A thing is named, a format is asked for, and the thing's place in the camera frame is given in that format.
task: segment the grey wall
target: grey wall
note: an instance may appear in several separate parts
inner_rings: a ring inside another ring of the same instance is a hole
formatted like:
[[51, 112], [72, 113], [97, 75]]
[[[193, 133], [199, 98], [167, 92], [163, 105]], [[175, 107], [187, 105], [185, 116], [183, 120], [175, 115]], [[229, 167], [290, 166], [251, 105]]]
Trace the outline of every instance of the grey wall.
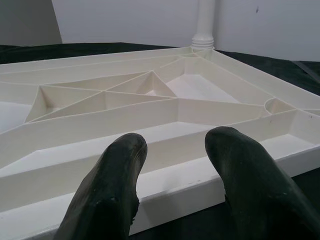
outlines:
[[197, 0], [52, 0], [64, 44], [191, 45]]
[[292, 61], [320, 61], [320, 0], [217, 0], [215, 46]]
[[51, 0], [0, 0], [0, 45], [60, 44]]

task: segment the dark floor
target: dark floor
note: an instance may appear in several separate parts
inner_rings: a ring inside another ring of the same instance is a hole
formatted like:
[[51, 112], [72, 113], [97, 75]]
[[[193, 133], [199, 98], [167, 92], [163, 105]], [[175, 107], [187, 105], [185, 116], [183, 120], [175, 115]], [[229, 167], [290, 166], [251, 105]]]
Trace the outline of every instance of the dark floor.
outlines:
[[[164, 49], [130, 43], [81, 43], [36, 47], [0, 45], [0, 64], [85, 55]], [[291, 61], [234, 52], [221, 53], [320, 96], [320, 84]], [[320, 75], [320, 62], [302, 62]], [[293, 178], [320, 212], [320, 168]], [[130, 237], [130, 240], [234, 240], [236, 230], [225, 203], [210, 207]]]

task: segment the white frame structure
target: white frame structure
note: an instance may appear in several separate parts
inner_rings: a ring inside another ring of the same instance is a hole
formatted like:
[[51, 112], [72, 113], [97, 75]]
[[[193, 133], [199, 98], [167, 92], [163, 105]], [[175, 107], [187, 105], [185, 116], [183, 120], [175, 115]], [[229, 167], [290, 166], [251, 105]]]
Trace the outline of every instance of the white frame structure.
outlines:
[[51, 239], [127, 132], [148, 144], [130, 234], [225, 200], [204, 147], [216, 126], [259, 141], [291, 177], [320, 167], [320, 97], [213, 50], [214, 1], [199, 4], [192, 47], [0, 65], [0, 239]]

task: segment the white column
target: white column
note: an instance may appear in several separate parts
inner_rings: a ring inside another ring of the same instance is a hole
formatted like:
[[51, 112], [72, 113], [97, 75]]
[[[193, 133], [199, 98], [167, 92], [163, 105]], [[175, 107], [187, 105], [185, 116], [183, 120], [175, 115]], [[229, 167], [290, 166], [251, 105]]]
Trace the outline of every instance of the white column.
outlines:
[[194, 49], [214, 48], [214, 15], [216, 0], [198, 0], [198, 22], [196, 34], [192, 38]]

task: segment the white plastic panel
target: white plastic panel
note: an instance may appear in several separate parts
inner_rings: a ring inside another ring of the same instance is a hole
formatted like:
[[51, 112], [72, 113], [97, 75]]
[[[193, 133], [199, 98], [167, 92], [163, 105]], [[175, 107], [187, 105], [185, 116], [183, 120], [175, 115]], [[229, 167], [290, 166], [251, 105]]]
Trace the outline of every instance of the white plastic panel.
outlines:
[[259, 141], [290, 176], [318, 168], [319, 106], [320, 97], [211, 50], [2, 65], [0, 239], [51, 239], [83, 177], [128, 132], [148, 144], [130, 234], [224, 201], [204, 146], [216, 126]]

